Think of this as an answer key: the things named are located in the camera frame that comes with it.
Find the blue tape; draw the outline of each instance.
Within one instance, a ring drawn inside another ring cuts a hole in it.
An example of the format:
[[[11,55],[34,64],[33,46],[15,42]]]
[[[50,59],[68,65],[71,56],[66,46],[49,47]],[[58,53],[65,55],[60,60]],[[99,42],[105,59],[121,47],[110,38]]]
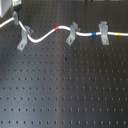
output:
[[[92,36],[96,36],[96,32],[92,33]]]

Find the screw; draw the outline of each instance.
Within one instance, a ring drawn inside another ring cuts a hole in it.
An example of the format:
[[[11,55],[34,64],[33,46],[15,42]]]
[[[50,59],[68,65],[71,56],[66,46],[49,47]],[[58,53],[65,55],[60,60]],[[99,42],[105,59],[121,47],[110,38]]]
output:
[[[105,39],[104,41],[105,41],[105,43],[107,43],[107,42],[108,42],[108,40],[107,40],[107,39]]]
[[[23,46],[24,46],[24,45],[23,45],[23,44],[21,44],[21,45],[20,45],[20,48],[22,48]]]
[[[71,39],[69,39],[68,41],[69,41],[69,42],[71,42],[72,40],[71,40]]]

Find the metal bracket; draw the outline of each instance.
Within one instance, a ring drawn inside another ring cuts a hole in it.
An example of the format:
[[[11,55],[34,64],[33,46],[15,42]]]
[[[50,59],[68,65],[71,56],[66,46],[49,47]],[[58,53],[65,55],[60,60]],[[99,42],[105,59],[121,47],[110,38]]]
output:
[[[24,48],[25,48],[25,46],[26,46],[26,44],[28,43],[27,34],[32,35],[33,32],[34,32],[34,31],[33,31],[32,29],[30,29],[30,27],[28,27],[28,26],[25,26],[25,29],[26,29],[27,32],[24,31],[24,30],[21,31],[22,40],[21,40],[20,44],[17,46],[17,49],[19,49],[20,51],[23,51]]]
[[[28,43],[28,39],[27,39],[26,31],[22,30],[21,35],[22,35],[22,40],[21,40],[20,44],[17,46],[17,49],[19,49],[20,51],[23,51],[26,44]]]
[[[13,17],[14,17],[14,23],[15,25],[19,25],[19,16],[16,11],[13,12]]]
[[[103,45],[109,45],[109,40],[108,40],[108,25],[106,21],[101,21],[99,24],[99,29],[101,32],[101,40]]]
[[[70,27],[70,35],[69,37],[67,38],[66,42],[71,46],[73,41],[75,40],[76,38],[76,31],[80,31],[80,28],[78,28],[78,25],[73,22],[71,27]]]

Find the white cable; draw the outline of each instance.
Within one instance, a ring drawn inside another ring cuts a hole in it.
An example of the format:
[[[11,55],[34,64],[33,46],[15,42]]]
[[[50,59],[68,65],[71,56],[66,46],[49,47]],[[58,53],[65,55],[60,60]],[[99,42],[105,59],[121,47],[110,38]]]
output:
[[[108,35],[117,36],[116,32],[108,32]],[[128,33],[120,33],[120,36],[128,36]]]
[[[21,21],[19,21],[19,24],[20,24],[20,26],[21,26],[21,28],[24,30],[24,31],[26,31],[26,29],[25,29],[25,27],[23,26],[23,24],[21,23]],[[52,29],[50,32],[48,32],[46,35],[44,35],[43,37],[41,37],[40,39],[33,39],[29,34],[27,34],[28,35],[28,38],[29,38],[29,40],[31,41],[31,42],[33,42],[33,43],[39,43],[39,42],[41,42],[42,40],[44,40],[46,37],[48,37],[51,33],[53,33],[55,30],[54,29]]]
[[[14,20],[14,17],[6,20],[4,23],[0,24],[0,28],[2,28],[3,26],[5,26],[6,24],[8,24],[9,22],[13,21]]]
[[[22,28],[24,31],[26,31],[26,29],[25,29],[25,27],[23,26],[23,24],[21,23],[21,21],[19,21],[19,24],[20,24],[21,28]],[[64,30],[70,31],[70,28],[67,27],[67,26],[59,26],[58,28],[59,28],[59,29],[64,29]],[[41,42],[42,40],[44,40],[46,37],[48,37],[48,36],[49,36],[51,33],[53,33],[54,31],[55,31],[55,30],[52,29],[50,32],[48,32],[46,35],[44,35],[44,36],[41,37],[40,39],[33,39],[33,38],[30,37],[30,35],[28,35],[28,38],[29,38],[29,40],[30,40],[31,42],[33,42],[33,43],[39,43],[39,42]],[[77,34],[78,36],[92,36],[92,33],[80,33],[80,32],[76,32],[76,34]]]
[[[0,24],[0,28],[2,28],[3,26],[5,26],[6,24],[10,23],[11,21],[14,20],[14,17],[6,20],[4,23]],[[19,24],[21,26],[21,28],[26,31],[25,27],[23,26],[23,24],[21,23],[21,21],[19,21]],[[59,29],[64,29],[64,30],[68,30],[70,31],[70,28],[67,26],[59,26]],[[48,37],[50,34],[52,34],[53,32],[55,32],[55,29],[52,29],[50,32],[48,32],[46,35],[44,35],[43,37],[39,38],[39,39],[33,39],[32,37],[30,37],[29,34],[27,34],[29,40],[33,43],[39,43],[42,40],[44,40],[46,37]],[[76,32],[76,34],[78,36],[92,36],[92,33],[80,33],[80,32]],[[101,32],[96,32],[95,35],[101,35]],[[113,36],[128,36],[128,33],[116,33],[116,32],[108,32],[108,35],[113,35]]]

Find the white wire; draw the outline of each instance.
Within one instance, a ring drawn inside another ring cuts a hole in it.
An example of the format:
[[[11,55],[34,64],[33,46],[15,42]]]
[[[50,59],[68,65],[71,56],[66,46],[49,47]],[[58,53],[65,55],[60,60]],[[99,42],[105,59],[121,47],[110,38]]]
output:
[[[108,35],[117,36],[116,32],[108,32]],[[120,36],[128,36],[128,33],[120,33]]]
[[[6,24],[10,23],[11,21],[14,20],[14,17],[6,20],[4,23],[0,24],[0,28],[2,28],[3,26],[5,26]],[[21,26],[21,28],[26,31],[25,27],[23,26],[23,24],[21,23],[21,21],[19,21],[19,24]],[[64,29],[64,30],[68,30],[70,31],[70,28],[67,26],[59,26],[59,29]],[[39,38],[39,39],[33,39],[29,34],[27,34],[29,40],[33,43],[39,43],[42,40],[44,40],[46,37],[48,37],[50,34],[52,34],[55,31],[55,29],[52,29],[50,32],[48,32],[46,35],[44,35],[43,37]],[[92,36],[92,33],[80,33],[80,32],[76,32],[76,34],[78,36]],[[118,33],[116,32],[108,32],[108,35],[112,35],[112,36],[118,36]],[[128,33],[119,33],[120,36],[128,36]]]
[[[19,21],[19,24],[21,26],[21,28],[26,31],[25,27],[23,26],[23,24],[21,23],[21,21]],[[67,26],[59,26],[59,29],[64,29],[64,30],[68,30],[70,31],[70,28],[67,27]],[[46,35],[44,35],[43,37],[41,37],[40,39],[33,39],[30,37],[30,35],[28,35],[28,38],[31,42],[33,43],[39,43],[41,42],[42,40],[44,40],[46,37],[48,37],[51,33],[53,33],[55,30],[52,29],[50,32],[48,32]],[[78,36],[92,36],[92,33],[80,33],[80,32],[76,32],[76,34]]]
[[[3,26],[5,26],[6,24],[8,24],[9,22],[13,21],[14,20],[14,17],[6,20],[4,23],[0,24],[0,28],[2,28]]]

